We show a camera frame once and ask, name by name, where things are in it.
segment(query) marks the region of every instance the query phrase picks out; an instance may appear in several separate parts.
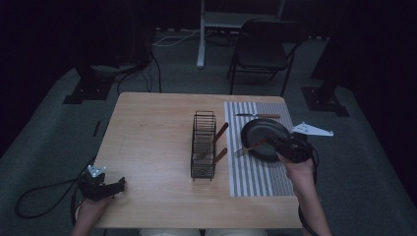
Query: black plate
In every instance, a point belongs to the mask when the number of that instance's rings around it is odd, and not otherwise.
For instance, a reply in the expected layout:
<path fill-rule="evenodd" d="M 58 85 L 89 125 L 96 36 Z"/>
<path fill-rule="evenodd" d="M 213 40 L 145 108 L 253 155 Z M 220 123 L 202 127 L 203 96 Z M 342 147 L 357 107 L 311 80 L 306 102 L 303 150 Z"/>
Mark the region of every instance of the black plate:
<path fill-rule="evenodd" d="M 289 132 L 283 125 L 274 120 L 255 119 L 246 123 L 240 133 L 242 144 L 245 148 L 250 147 L 252 144 L 270 135 L 288 139 Z M 279 161 L 278 156 L 276 156 L 275 149 L 270 144 L 264 144 L 251 149 L 249 150 L 249 153 L 267 162 Z"/>

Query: placemat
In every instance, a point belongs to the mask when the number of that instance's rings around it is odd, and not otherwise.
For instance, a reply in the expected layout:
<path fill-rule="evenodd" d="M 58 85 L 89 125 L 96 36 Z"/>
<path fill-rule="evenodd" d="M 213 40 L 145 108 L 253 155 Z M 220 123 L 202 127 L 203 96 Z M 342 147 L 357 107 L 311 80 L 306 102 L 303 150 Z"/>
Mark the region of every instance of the placemat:
<path fill-rule="evenodd" d="M 227 156 L 229 161 L 230 196 L 294 196 L 292 183 L 286 177 L 285 167 L 281 162 L 267 163 L 249 153 L 235 157 L 233 153 L 243 145 L 240 138 L 242 128 L 256 117 L 236 116 L 238 113 L 280 114 L 273 119 L 288 131 L 293 125 L 285 103 L 269 102 L 224 102 L 227 129 Z"/>

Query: metal dish rack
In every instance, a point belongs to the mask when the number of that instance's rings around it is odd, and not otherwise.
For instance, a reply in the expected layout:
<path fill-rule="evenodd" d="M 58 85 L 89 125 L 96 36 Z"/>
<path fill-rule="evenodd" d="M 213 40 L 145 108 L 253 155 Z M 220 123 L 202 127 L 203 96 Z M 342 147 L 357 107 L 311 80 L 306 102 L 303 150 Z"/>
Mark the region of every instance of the metal dish rack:
<path fill-rule="evenodd" d="M 212 179 L 214 177 L 215 145 L 211 143 L 216 131 L 212 111 L 196 111 L 193 124 L 191 151 L 191 178 Z"/>

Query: table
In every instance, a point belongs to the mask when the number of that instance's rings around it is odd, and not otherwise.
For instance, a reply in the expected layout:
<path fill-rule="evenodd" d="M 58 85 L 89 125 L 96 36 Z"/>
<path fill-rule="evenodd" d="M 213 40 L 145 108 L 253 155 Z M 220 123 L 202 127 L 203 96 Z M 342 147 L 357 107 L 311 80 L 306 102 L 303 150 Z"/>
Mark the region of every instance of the table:
<path fill-rule="evenodd" d="M 276 15 L 268 14 L 246 14 L 246 13 L 224 13 L 206 11 L 206 2 L 202 0 L 200 13 L 200 44 L 199 55 L 197 57 L 197 68 L 202 69 L 205 66 L 206 55 L 206 27 L 233 28 L 239 29 L 242 25 L 251 19 L 269 19 L 277 20 L 281 18 L 285 0 L 279 1 Z"/>
<path fill-rule="evenodd" d="M 190 176 L 196 110 L 213 111 L 217 129 L 225 101 L 281 102 L 273 96 L 124 92 L 120 95 L 94 166 L 106 166 L 107 184 L 125 176 L 97 227 L 300 228 L 294 196 L 230 197 L 228 160 L 215 176 Z M 223 135 L 217 152 L 226 147 Z"/>

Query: wire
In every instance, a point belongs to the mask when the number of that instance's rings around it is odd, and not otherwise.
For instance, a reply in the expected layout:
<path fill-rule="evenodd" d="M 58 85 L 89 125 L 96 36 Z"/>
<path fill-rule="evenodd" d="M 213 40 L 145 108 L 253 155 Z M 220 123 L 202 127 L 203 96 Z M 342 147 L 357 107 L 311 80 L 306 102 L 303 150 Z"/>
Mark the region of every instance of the wire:
<path fill-rule="evenodd" d="M 96 156 L 94 156 L 92 159 L 89 160 L 89 162 L 85 165 L 88 166 L 90 163 L 92 163 L 95 160 Z M 80 171 L 80 173 L 77 175 L 77 178 L 75 179 L 71 179 L 71 180 L 67 180 L 67 181 L 63 181 L 63 182 L 59 182 L 56 184 L 51 184 L 51 185 L 46 185 L 46 186 L 41 186 L 41 187 L 37 187 L 37 188 L 33 188 L 30 189 L 26 192 L 24 192 L 23 194 L 21 194 L 21 196 L 18 198 L 18 200 L 16 201 L 15 204 L 15 214 L 20 217 L 20 218 L 25 218 L 25 219 L 32 219 L 32 218 L 38 218 L 41 216 L 44 216 L 48 213 L 50 213 L 51 211 L 53 211 L 65 198 L 65 196 L 67 196 L 68 192 L 71 190 L 71 188 L 78 183 L 78 180 L 80 178 L 80 176 L 83 174 L 84 170 L 86 168 L 84 167 L 83 170 Z M 49 209 L 45 210 L 44 212 L 41 213 L 37 213 L 37 214 L 33 214 L 33 215 L 27 215 L 27 214 L 23 214 L 21 213 L 21 204 L 25 198 L 26 195 L 33 193 L 35 191 L 39 191 L 39 190 L 43 190 L 43 189 L 48 189 L 48 188 L 53 188 L 59 185 L 63 185 L 63 184 L 68 184 L 71 183 L 70 187 L 67 188 L 67 190 L 64 192 L 64 194 L 61 196 L 61 198 L 55 203 L 53 204 Z"/>
<path fill-rule="evenodd" d="M 198 33 L 199 31 L 200 31 L 200 30 L 198 29 L 198 30 L 194 31 L 193 33 L 191 33 L 190 35 L 187 35 L 187 36 L 167 36 L 167 37 L 164 37 L 163 39 L 161 39 L 161 40 L 159 40 L 159 41 L 157 41 L 157 42 L 153 43 L 153 44 L 152 44 L 152 46 L 160 46 L 160 47 L 170 47 L 170 46 L 174 46 L 174 45 L 176 45 L 176 44 L 178 44 L 178 43 L 180 43 L 180 42 L 182 42 L 182 41 L 186 40 L 187 38 L 192 37 L 194 34 Z M 174 43 L 167 44 L 167 45 L 160 45 L 160 44 L 159 44 L 160 42 L 162 42 L 162 41 L 164 41 L 164 40 L 166 40 L 166 39 L 170 39 L 170 38 L 181 38 L 181 39 L 180 39 L 180 40 L 178 40 L 178 41 L 176 41 L 176 42 L 174 42 Z"/>
<path fill-rule="evenodd" d="M 122 82 L 124 81 L 124 80 L 126 80 L 126 78 L 128 78 L 129 76 L 131 76 L 133 73 L 128 73 L 128 74 L 126 74 L 125 76 L 123 76 L 122 77 L 122 79 L 120 79 L 120 81 L 117 83 L 117 94 L 118 95 L 120 95 L 120 85 L 122 84 Z"/>
<path fill-rule="evenodd" d="M 121 69 L 118 71 L 113 71 L 113 72 L 106 72 L 106 71 L 100 71 L 98 69 L 94 69 L 95 73 L 100 76 L 100 77 L 117 77 L 117 76 L 122 76 L 125 74 L 132 74 L 138 70 L 140 70 L 141 68 L 144 67 L 144 65 L 148 63 L 148 62 L 144 62 L 142 61 L 140 64 L 136 65 L 136 66 L 132 66 L 126 69 Z"/>
<path fill-rule="evenodd" d="M 71 222 L 73 223 L 73 226 L 76 225 L 76 222 L 77 222 L 76 212 L 77 212 L 78 207 L 75 207 L 76 202 L 77 202 L 77 191 L 78 191 L 78 182 L 77 182 L 77 186 L 74 188 L 73 195 L 71 196 L 71 203 L 70 203 Z"/>
<path fill-rule="evenodd" d="M 162 92 L 162 83 L 161 83 L 161 79 L 160 79 L 160 67 L 159 67 L 159 63 L 157 63 L 157 60 L 153 54 L 152 51 L 150 51 L 150 56 L 151 58 L 154 60 L 156 67 L 157 67 L 157 72 L 158 72 L 158 81 L 159 81 L 159 92 Z"/>
<path fill-rule="evenodd" d="M 233 36 L 228 36 L 225 33 L 220 32 L 220 31 L 217 32 L 217 35 L 227 39 L 227 42 L 223 44 L 223 43 L 219 43 L 219 42 L 216 42 L 216 41 L 213 41 L 213 40 L 209 40 L 207 38 L 206 38 L 206 42 L 214 44 L 216 46 L 222 46 L 222 47 L 229 47 L 229 46 L 234 46 L 235 45 L 236 40 L 233 38 Z"/>
<path fill-rule="evenodd" d="M 317 184 L 317 171 L 319 169 L 319 163 L 320 163 L 320 158 L 319 158 L 319 152 L 313 148 L 315 154 L 316 154 L 316 158 L 314 158 L 314 156 L 312 157 L 313 160 L 313 164 L 314 164 L 314 183 Z M 300 218 L 301 224 L 303 225 L 303 227 L 312 235 L 312 236 L 320 236 L 316 231 L 313 230 L 313 228 L 309 225 L 309 223 L 307 223 L 306 218 L 304 217 L 303 211 L 301 211 L 300 206 L 298 206 L 298 217 Z"/>
<path fill-rule="evenodd" d="M 151 64 L 149 64 L 149 66 L 148 66 L 149 81 L 148 81 L 148 78 L 144 75 L 144 71 L 142 71 L 142 77 L 144 77 L 145 82 L 147 83 L 147 91 L 148 92 L 151 92 L 152 91 L 152 86 L 153 86 L 153 77 L 150 74 L 150 69 L 151 69 Z"/>

